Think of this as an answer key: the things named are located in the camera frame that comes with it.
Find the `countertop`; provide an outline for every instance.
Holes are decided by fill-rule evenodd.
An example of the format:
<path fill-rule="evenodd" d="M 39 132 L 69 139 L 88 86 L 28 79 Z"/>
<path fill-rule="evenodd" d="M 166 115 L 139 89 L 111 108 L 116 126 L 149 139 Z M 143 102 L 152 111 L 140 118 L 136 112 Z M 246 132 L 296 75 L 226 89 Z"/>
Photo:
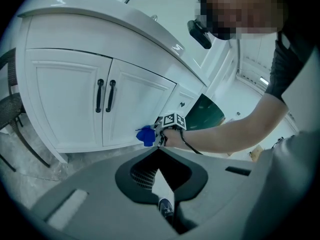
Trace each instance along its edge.
<path fill-rule="evenodd" d="M 52 13 L 96 17 L 133 30 L 169 52 L 207 87 L 210 84 L 197 62 L 169 31 L 128 4 L 117 0 L 26 0 L 17 14 L 25 18 Z"/>

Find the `chair leg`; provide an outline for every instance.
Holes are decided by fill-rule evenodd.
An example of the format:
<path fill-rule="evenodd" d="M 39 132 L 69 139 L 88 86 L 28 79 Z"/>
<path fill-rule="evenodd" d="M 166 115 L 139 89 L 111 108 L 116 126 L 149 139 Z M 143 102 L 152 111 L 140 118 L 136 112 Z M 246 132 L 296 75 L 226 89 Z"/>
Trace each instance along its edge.
<path fill-rule="evenodd" d="M 10 163 L 0 154 L 0 159 L 4 161 L 4 163 L 15 173 L 16 169 L 12 167 Z"/>
<path fill-rule="evenodd" d="M 24 125 L 22 124 L 22 122 L 21 122 L 21 120 L 20 120 L 20 117 L 18 116 L 16 119 L 18 120 L 20 126 L 21 126 L 21 127 L 24 127 Z"/>
<path fill-rule="evenodd" d="M 44 166 L 50 168 L 50 165 L 44 161 L 34 150 L 33 148 L 28 144 L 28 142 L 26 141 L 26 139 L 22 136 L 21 132 L 18 129 L 18 125 L 17 122 L 15 121 L 11 121 L 10 125 L 12 127 L 12 129 L 14 130 L 15 134 L 18 136 L 18 138 L 20 139 L 20 141 L 25 145 L 25 147 L 32 153 L 32 155 L 34 155 Z"/>

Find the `chair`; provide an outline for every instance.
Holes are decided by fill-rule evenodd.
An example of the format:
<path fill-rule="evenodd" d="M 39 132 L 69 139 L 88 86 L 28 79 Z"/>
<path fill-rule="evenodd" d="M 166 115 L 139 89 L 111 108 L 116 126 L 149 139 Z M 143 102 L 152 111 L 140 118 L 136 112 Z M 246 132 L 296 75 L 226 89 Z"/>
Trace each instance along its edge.
<path fill-rule="evenodd" d="M 6 52 L 2 57 L 0 57 L 0 69 L 2 69 L 6 64 L 8 64 L 8 88 L 9 88 L 9 96 L 5 97 L 4 99 L 0 100 L 0 130 L 10 125 L 21 140 L 21 142 L 25 145 L 25 147 L 33 154 L 44 166 L 50 168 L 50 165 L 46 163 L 28 144 L 26 139 L 22 136 L 21 132 L 19 131 L 17 121 L 19 121 L 21 127 L 23 127 L 19 115 L 24 113 L 24 107 L 21 100 L 21 96 L 19 93 L 12 93 L 11 87 L 18 84 L 17 75 L 16 75 L 16 49 L 12 49 Z M 16 171 L 0 154 L 0 159 L 2 159 L 6 165 L 12 171 Z"/>

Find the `cabinet door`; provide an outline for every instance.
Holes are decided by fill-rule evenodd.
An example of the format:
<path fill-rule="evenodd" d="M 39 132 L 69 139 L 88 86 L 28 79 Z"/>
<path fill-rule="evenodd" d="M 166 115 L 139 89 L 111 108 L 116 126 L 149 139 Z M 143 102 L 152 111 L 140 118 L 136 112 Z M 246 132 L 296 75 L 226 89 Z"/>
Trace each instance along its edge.
<path fill-rule="evenodd" d="M 177 84 L 160 115 L 166 116 L 172 113 L 178 113 L 180 116 L 185 117 L 192 109 L 199 96 L 199 94 Z"/>
<path fill-rule="evenodd" d="M 111 81 L 115 86 L 107 112 Z M 113 59 L 104 100 L 103 145 L 124 147 L 140 143 L 136 130 L 155 123 L 175 85 L 141 67 Z"/>
<path fill-rule="evenodd" d="M 56 149 L 102 147 L 106 80 L 112 59 L 63 49 L 29 49 L 25 70 L 30 101 Z M 96 112 L 102 79 L 100 112 Z"/>

